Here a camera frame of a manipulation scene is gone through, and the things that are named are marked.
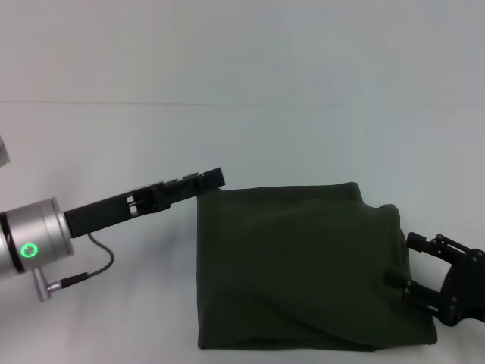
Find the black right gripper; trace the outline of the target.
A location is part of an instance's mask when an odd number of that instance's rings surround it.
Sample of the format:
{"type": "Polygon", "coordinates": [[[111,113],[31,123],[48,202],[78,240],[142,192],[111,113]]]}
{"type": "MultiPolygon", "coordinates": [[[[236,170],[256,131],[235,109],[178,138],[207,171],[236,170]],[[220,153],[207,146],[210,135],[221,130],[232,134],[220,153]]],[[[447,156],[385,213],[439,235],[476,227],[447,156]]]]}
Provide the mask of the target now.
{"type": "Polygon", "coordinates": [[[427,314],[439,314],[440,322],[449,327],[465,319],[485,323],[484,251],[467,248],[442,234],[427,240],[414,232],[408,234],[406,246],[448,262],[451,267],[440,292],[387,269],[384,280],[402,292],[405,305],[415,306],[427,314]]]}

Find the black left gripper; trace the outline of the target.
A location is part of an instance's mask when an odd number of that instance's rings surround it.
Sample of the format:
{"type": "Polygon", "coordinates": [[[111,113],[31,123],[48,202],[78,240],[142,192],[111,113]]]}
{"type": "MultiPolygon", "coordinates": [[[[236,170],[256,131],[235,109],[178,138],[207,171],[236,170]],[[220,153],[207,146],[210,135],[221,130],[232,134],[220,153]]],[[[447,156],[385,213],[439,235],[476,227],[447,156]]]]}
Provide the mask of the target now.
{"type": "Polygon", "coordinates": [[[133,190],[64,213],[72,238],[169,209],[225,185],[221,168],[133,190]]]}

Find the dark green t-shirt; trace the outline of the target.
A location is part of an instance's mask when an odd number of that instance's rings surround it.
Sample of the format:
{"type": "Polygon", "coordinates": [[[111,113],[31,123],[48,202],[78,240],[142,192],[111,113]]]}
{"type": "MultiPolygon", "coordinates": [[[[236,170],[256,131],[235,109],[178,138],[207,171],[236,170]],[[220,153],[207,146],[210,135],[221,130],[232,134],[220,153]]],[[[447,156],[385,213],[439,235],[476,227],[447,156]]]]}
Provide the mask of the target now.
{"type": "Polygon", "coordinates": [[[410,275],[399,210],[359,186],[216,190],[197,199],[202,349],[432,345],[432,317],[385,280],[410,275]]]}

